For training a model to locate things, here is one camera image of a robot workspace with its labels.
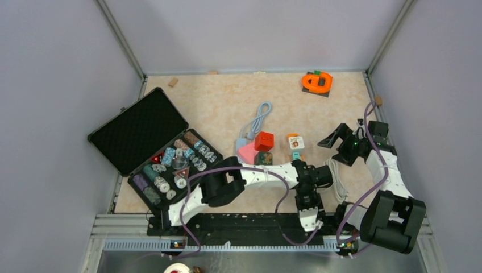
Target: green cube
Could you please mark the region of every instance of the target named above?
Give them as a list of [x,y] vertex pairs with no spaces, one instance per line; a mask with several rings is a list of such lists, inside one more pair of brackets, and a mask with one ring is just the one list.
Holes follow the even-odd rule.
[[273,154],[270,152],[258,152],[255,156],[256,165],[273,165]]

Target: open case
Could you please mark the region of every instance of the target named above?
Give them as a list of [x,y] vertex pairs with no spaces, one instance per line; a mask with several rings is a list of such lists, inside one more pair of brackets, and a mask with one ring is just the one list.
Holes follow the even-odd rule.
[[[154,216],[185,197],[187,176],[223,159],[189,129],[162,88],[155,88],[89,134],[88,141],[122,176],[129,177],[129,184]],[[192,188],[196,185],[197,180],[191,182]]]

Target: light blue power strip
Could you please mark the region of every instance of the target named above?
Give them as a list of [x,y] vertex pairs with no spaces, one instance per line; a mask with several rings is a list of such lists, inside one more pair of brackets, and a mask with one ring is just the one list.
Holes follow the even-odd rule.
[[[231,246],[227,242],[223,246],[201,246],[201,251],[205,252],[333,252],[339,251],[334,236],[323,237],[324,245],[319,246]],[[181,240],[146,238],[146,239],[106,239],[105,251],[196,251],[197,246],[187,246],[183,249],[171,248],[171,242]]]

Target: wooden surface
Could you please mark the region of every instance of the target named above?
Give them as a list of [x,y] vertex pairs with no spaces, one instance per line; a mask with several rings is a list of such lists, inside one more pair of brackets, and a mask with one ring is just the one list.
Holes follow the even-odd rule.
[[[259,105],[270,101],[272,112],[266,117],[263,130],[275,135],[273,163],[289,161],[286,135],[298,133],[305,141],[304,157],[307,164],[319,167],[336,154],[317,146],[341,123],[356,127],[356,119],[363,116],[369,102],[368,91],[361,72],[336,72],[328,98],[301,92],[304,73],[181,75],[174,88],[168,86],[173,76],[149,77],[146,93],[161,87],[191,128],[196,129],[226,158],[234,155],[234,141],[240,129],[256,115]],[[340,164],[340,176],[348,190],[348,201],[355,202],[373,181],[363,160],[352,167]],[[260,188],[244,191],[235,201],[222,208],[205,212],[268,213],[283,196],[284,189]],[[321,192],[327,211],[334,211],[337,202],[333,189]],[[362,204],[368,206],[373,195]],[[148,208],[127,183],[122,185],[115,207],[116,213],[146,213]],[[295,212],[294,191],[281,204],[280,212]]]

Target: case lid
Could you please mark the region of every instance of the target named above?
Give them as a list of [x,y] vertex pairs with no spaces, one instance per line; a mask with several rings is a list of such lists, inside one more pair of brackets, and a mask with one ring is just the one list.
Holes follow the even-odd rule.
[[128,176],[188,127],[162,88],[156,88],[91,133],[88,140],[122,176]]

